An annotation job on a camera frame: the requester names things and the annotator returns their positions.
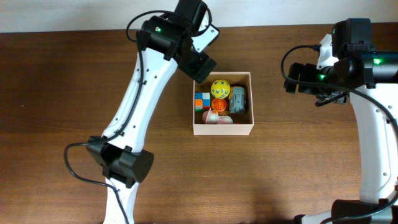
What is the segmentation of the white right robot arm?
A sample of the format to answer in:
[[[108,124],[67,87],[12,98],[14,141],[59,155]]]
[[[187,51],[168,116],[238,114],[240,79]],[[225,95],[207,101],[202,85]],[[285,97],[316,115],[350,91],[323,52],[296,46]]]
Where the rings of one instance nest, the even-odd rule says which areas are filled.
[[[397,52],[357,50],[318,66],[294,63],[282,76],[287,92],[315,95],[317,106],[349,98],[361,155],[359,199],[337,199],[294,223],[397,223]]]

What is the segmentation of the yellow grey toy truck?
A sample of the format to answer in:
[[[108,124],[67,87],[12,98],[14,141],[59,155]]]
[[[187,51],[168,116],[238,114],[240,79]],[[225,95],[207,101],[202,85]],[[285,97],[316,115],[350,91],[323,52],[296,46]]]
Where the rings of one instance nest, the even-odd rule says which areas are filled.
[[[246,110],[246,90],[241,86],[234,86],[229,96],[229,110],[232,114],[242,114]]]

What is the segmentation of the yellow ball with blue letters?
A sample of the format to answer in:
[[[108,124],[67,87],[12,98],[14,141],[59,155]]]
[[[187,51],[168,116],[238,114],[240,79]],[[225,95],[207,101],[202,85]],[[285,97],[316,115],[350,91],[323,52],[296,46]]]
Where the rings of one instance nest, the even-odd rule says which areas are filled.
[[[211,85],[211,94],[217,99],[225,99],[231,93],[231,86],[226,80],[215,80]]]

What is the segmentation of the multicoloured puzzle cube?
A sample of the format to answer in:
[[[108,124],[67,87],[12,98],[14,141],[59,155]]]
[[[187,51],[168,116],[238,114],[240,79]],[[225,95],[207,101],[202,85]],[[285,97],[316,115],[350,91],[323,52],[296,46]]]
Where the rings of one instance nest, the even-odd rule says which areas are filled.
[[[210,107],[210,93],[195,92],[195,111],[209,110]]]

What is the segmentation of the pink white toy duck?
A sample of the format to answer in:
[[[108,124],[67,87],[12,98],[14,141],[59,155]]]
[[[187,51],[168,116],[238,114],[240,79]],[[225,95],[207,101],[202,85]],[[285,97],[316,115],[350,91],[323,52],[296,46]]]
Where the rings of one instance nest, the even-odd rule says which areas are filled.
[[[215,110],[205,111],[202,115],[202,120],[205,124],[234,124],[229,116],[220,116]]]

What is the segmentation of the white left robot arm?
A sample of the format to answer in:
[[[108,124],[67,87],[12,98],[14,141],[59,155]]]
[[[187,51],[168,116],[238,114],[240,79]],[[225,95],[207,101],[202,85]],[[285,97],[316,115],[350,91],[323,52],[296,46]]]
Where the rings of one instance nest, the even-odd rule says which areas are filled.
[[[137,31],[137,61],[124,98],[101,136],[89,138],[87,150],[102,168],[108,188],[105,223],[133,223],[137,188],[146,178],[154,155],[145,151],[149,121],[163,89],[181,70],[203,82],[215,68],[204,48],[219,36],[208,24],[153,16]]]

